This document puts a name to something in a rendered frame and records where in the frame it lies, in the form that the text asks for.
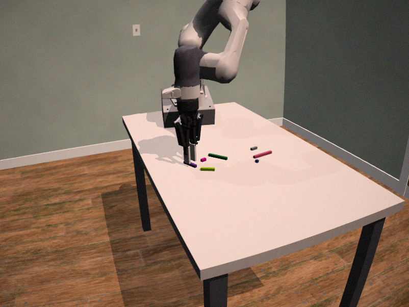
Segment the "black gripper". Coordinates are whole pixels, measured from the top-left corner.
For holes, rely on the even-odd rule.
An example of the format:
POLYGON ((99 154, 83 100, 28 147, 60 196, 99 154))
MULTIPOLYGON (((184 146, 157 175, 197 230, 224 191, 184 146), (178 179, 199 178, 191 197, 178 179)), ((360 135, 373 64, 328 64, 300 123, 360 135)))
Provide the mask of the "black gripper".
POLYGON ((177 100, 178 119, 173 121, 178 144, 184 149, 184 162, 196 161, 196 145, 200 140, 203 114, 199 114, 198 99, 192 101, 177 100), (189 143, 190 140, 190 143, 189 143))

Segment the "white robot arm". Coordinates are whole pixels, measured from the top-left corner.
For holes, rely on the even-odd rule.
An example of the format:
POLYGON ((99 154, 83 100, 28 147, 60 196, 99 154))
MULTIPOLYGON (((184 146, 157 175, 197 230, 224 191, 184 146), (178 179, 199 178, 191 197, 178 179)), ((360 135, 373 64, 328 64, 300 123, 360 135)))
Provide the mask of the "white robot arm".
POLYGON ((205 0, 189 24, 180 31, 173 63, 175 82, 162 91, 162 99, 192 101, 198 98, 199 107, 207 99, 203 79, 222 84, 230 83, 237 75, 240 58, 249 29, 249 11, 260 0, 205 0), (224 52, 202 51, 215 27, 221 24, 231 31, 224 52), (180 46, 179 46, 180 45, 180 46))

